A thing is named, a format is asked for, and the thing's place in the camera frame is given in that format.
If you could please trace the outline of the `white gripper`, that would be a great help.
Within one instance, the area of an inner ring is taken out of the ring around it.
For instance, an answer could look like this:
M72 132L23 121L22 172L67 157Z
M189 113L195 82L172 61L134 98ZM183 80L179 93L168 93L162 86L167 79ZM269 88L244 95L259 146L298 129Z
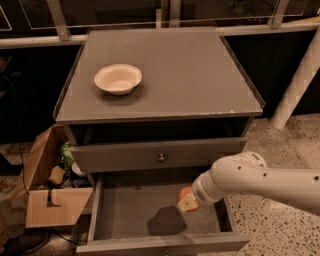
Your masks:
M213 182L209 171L196 178L192 185L192 193L188 192L178 197L177 207L180 211L195 211L200 207L200 204L212 205L224 197L224 192Z

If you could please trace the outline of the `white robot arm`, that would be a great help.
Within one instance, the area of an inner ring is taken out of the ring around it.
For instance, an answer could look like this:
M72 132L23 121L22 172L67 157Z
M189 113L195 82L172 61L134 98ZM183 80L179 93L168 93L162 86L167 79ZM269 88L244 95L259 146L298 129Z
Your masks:
M180 211L212 205L227 195L257 195L320 215L320 171L315 169L268 168L256 152L248 151L216 160L182 189L177 206Z

